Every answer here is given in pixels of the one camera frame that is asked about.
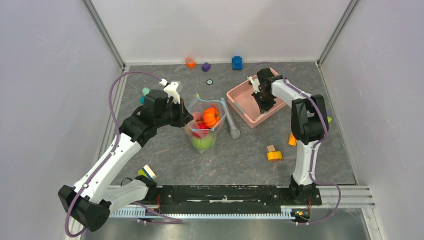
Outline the pink toy peach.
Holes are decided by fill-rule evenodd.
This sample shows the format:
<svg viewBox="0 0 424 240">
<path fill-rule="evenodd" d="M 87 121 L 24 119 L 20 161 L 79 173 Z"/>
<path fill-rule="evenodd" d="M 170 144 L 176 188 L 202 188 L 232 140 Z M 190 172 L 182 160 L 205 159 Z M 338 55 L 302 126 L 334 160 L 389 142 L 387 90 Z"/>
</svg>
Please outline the pink toy peach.
<svg viewBox="0 0 424 240">
<path fill-rule="evenodd" d="M 203 121 L 203 113 L 202 112 L 193 112 L 191 115 L 193 116 L 193 120 L 195 122 L 202 122 Z"/>
</svg>

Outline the pink plastic basket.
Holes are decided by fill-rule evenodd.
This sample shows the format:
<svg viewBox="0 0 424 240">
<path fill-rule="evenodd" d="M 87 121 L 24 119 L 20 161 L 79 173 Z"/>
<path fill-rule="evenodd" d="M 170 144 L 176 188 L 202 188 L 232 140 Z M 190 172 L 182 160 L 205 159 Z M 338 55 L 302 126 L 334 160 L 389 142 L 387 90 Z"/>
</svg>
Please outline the pink plastic basket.
<svg viewBox="0 0 424 240">
<path fill-rule="evenodd" d="M 254 88 L 249 84 L 248 77 L 226 93 L 228 104 L 251 129 L 257 127 L 287 105 L 281 99 L 276 98 L 276 104 L 269 111 L 261 113 L 256 100 L 252 96 L 253 92 Z"/>
</svg>

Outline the clear zip top bag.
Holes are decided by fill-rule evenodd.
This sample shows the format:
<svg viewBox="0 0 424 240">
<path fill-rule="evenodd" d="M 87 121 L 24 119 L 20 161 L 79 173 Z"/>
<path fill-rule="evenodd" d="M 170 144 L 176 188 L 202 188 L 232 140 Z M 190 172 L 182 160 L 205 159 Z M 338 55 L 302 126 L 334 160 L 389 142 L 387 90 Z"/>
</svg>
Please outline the clear zip top bag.
<svg viewBox="0 0 424 240">
<path fill-rule="evenodd" d="M 227 105 L 222 100 L 206 100 L 195 94 L 188 106 L 191 120 L 184 131 L 193 148 L 200 154 L 210 154 L 214 150 L 217 135 L 227 117 Z"/>
</svg>

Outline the red toy apple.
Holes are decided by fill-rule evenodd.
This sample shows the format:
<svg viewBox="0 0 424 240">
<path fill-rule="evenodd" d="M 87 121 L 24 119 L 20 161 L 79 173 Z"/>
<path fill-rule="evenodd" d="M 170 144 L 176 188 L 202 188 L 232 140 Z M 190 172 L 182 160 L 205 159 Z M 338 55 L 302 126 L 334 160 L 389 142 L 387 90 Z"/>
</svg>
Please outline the red toy apple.
<svg viewBox="0 0 424 240">
<path fill-rule="evenodd" d="M 210 132 L 210 128 L 203 121 L 195 122 L 192 128 L 192 135 L 198 139 L 205 138 Z"/>
</svg>

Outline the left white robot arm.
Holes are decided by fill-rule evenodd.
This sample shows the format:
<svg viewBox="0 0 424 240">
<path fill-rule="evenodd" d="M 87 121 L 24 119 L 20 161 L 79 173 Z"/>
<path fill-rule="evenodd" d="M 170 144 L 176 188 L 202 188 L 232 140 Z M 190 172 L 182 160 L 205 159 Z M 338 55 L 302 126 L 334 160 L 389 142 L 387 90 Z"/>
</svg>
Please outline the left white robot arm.
<svg viewBox="0 0 424 240">
<path fill-rule="evenodd" d="M 73 186 L 63 185 L 58 197 L 66 212 L 65 223 L 75 219 L 85 230 L 101 228 L 110 214 L 130 203 L 153 203 L 157 190 L 152 181 L 137 177 L 115 190 L 108 187 L 123 166 L 157 134 L 161 127 L 181 128 L 193 120 L 177 90 L 153 89 L 143 105 L 119 127 L 114 142 L 96 164 Z"/>
</svg>

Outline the orange toy pumpkin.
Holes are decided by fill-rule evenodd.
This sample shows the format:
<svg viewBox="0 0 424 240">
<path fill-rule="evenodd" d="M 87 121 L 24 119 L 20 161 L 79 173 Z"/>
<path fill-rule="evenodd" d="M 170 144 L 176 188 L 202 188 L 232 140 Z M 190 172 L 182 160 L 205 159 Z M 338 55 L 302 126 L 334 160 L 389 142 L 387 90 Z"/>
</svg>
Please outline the orange toy pumpkin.
<svg viewBox="0 0 424 240">
<path fill-rule="evenodd" d="M 219 123 L 221 120 L 221 116 L 219 111 L 214 107 L 209 107 L 206 110 L 203 111 L 202 115 L 203 122 L 205 125 L 212 129 Z"/>
</svg>

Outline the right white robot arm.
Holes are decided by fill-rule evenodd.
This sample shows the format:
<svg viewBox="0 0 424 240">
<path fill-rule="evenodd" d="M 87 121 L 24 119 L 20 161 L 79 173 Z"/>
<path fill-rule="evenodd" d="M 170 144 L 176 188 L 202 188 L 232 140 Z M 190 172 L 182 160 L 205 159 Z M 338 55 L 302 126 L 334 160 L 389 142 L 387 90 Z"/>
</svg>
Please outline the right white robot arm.
<svg viewBox="0 0 424 240">
<path fill-rule="evenodd" d="M 261 114 L 271 110 L 280 99 L 291 109 L 290 128 L 297 141 L 296 166 L 289 184 L 289 199 L 302 204 L 316 194 L 315 161 L 319 147 L 328 135 L 329 123 L 324 97 L 297 88 L 270 68 L 259 70 L 247 78 L 252 96 Z"/>
</svg>

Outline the green toy cabbage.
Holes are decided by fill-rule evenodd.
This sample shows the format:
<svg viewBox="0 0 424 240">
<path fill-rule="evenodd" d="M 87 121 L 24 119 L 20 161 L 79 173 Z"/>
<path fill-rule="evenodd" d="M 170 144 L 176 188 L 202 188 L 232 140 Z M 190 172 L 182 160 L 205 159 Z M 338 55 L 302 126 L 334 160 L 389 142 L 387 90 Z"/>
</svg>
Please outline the green toy cabbage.
<svg viewBox="0 0 424 240">
<path fill-rule="evenodd" d="M 209 150 L 215 144 L 215 137 L 213 135 L 208 135 L 204 138 L 197 138 L 193 136 L 191 138 L 191 143 L 196 150 L 199 150 L 199 151 Z"/>
</svg>

